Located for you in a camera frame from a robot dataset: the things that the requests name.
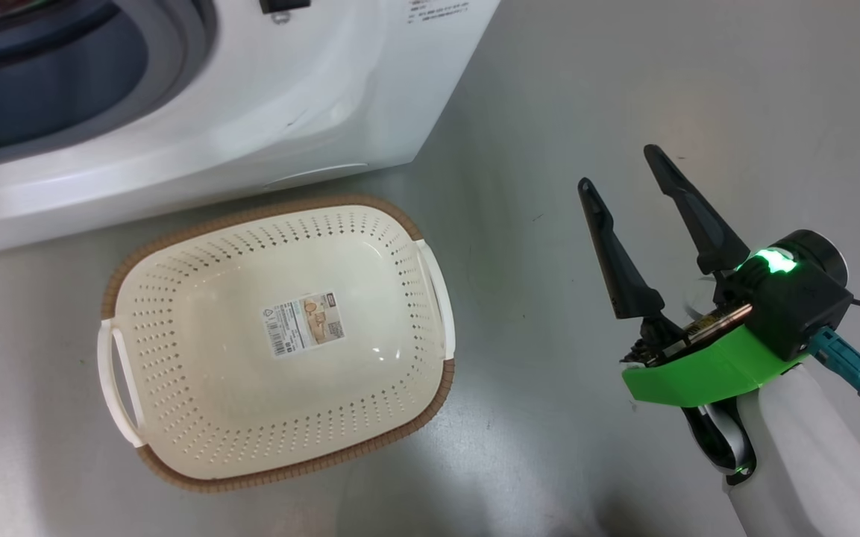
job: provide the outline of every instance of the green plastic part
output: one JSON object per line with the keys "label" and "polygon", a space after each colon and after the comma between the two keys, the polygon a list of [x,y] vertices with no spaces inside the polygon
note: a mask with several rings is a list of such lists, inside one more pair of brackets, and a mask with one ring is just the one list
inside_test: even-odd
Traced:
{"label": "green plastic part", "polygon": [[695,407],[753,392],[807,356],[785,362],[740,326],[706,349],[662,366],[627,369],[621,378],[636,401]]}

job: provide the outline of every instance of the sticker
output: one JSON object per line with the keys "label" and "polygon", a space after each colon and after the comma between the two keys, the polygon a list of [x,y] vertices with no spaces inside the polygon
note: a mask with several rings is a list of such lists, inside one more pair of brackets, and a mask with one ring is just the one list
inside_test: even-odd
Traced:
{"label": "sticker", "polygon": [[304,296],[260,310],[260,319],[275,358],[290,357],[345,337],[344,323],[332,292]]}
{"label": "sticker", "polygon": [[468,10],[470,10],[470,3],[466,0],[461,2],[454,2],[454,0],[409,0],[407,24],[448,17]]}

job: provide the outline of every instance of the front-loading washing machine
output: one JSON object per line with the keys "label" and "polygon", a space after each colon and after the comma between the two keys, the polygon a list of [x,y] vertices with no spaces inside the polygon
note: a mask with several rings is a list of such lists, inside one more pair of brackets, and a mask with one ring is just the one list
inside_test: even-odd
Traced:
{"label": "front-loading washing machine", "polygon": [[408,163],[498,0],[0,0],[0,249]]}

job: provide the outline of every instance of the perforated basket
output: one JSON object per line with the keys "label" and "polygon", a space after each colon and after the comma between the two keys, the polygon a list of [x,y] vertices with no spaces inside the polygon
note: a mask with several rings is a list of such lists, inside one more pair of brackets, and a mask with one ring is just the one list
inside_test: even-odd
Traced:
{"label": "perforated basket", "polygon": [[401,439],[453,378],[439,266],[412,221],[376,198],[282,204],[153,242],[113,275],[102,318],[110,414],[154,473],[199,492]]}

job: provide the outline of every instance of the brown basket rim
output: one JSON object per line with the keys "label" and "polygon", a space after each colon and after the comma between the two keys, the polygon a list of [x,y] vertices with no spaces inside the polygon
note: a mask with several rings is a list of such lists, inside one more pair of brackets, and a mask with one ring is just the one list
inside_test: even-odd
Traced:
{"label": "brown basket rim", "polygon": [[[341,205],[364,205],[364,207],[373,207],[376,210],[381,210],[400,223],[403,229],[406,229],[412,240],[418,241],[423,238],[423,235],[420,234],[416,224],[413,224],[413,220],[410,220],[409,216],[407,216],[402,210],[399,210],[398,207],[388,201],[381,200],[381,198],[375,198],[363,194],[308,198],[307,200],[289,201],[289,203],[284,204],[272,204],[267,205],[267,207],[258,207],[253,210],[238,212],[203,224],[194,225],[194,227],[189,227],[182,231],[170,233],[154,240],[153,242],[148,242],[147,245],[144,245],[141,248],[138,248],[131,255],[125,258],[122,264],[115,270],[112,276],[110,276],[108,286],[105,289],[104,297],[101,302],[101,318],[111,319],[115,316],[117,298],[119,298],[119,292],[122,290],[122,283],[128,276],[128,273],[134,268],[134,266],[139,264],[141,260],[154,254],[154,252],[160,251],[160,249],[171,247],[171,245],[176,245],[178,242],[187,241],[188,239],[195,238],[212,231],[232,227],[232,225],[244,224],[252,222],[253,220],[260,220],[262,218],[280,216],[305,210],[317,210],[318,208],[324,207],[341,207]],[[375,436],[372,439],[368,439],[368,441],[356,443],[355,445],[351,445],[328,455],[317,456],[317,458],[310,459],[309,461],[297,462],[294,463],[294,465],[287,465],[280,468],[274,468],[272,470],[230,478],[202,480],[185,476],[184,474],[171,469],[170,466],[165,465],[165,463],[158,458],[150,445],[143,445],[137,448],[137,455],[139,455],[141,461],[151,469],[154,475],[157,475],[167,483],[171,483],[171,485],[180,487],[180,489],[191,490],[191,492],[229,492],[230,490],[246,489],[246,487],[249,486],[265,485],[266,483],[273,483],[278,480],[301,476],[332,465],[338,465],[340,462],[347,462],[349,459],[355,459],[358,456],[366,455],[369,452],[382,448],[391,442],[396,442],[399,439],[405,438],[405,436],[412,435],[412,433],[426,425],[427,422],[430,422],[430,419],[439,412],[443,403],[446,402],[446,397],[450,393],[450,387],[453,386],[453,375],[455,371],[456,363],[454,360],[446,360],[443,362],[443,372],[440,377],[439,388],[436,389],[436,395],[434,395],[430,404],[423,409],[423,412],[420,412],[416,418],[406,424],[400,425],[399,427],[385,432],[382,435]]]}

